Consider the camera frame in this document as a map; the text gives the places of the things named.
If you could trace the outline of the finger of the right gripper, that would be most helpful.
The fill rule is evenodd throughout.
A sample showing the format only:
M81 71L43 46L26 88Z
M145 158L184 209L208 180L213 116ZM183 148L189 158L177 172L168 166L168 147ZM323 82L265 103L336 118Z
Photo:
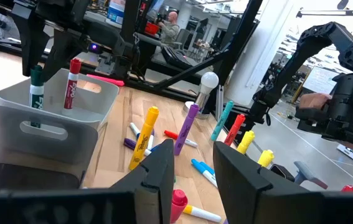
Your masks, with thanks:
M22 49L22 74L31 75L38 64L50 37L44 32L45 22L40 19L21 19L20 38Z
M40 79L43 82L47 82L79 53L79 36L70 32L55 30L54 44L47 60L45 61L45 66Z

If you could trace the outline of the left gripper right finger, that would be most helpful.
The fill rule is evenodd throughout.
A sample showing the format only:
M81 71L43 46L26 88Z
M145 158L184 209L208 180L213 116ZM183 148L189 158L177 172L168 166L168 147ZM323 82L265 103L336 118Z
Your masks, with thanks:
M271 188L262 166L222 142L213 145L213 162L228 222L254 223L257 199Z

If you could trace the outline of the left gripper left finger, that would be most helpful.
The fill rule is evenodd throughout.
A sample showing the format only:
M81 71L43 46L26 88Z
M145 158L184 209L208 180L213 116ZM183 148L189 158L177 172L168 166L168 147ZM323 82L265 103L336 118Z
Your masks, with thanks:
M169 223L174 187L174 143L166 139L110 189L124 196L112 203L112 223Z

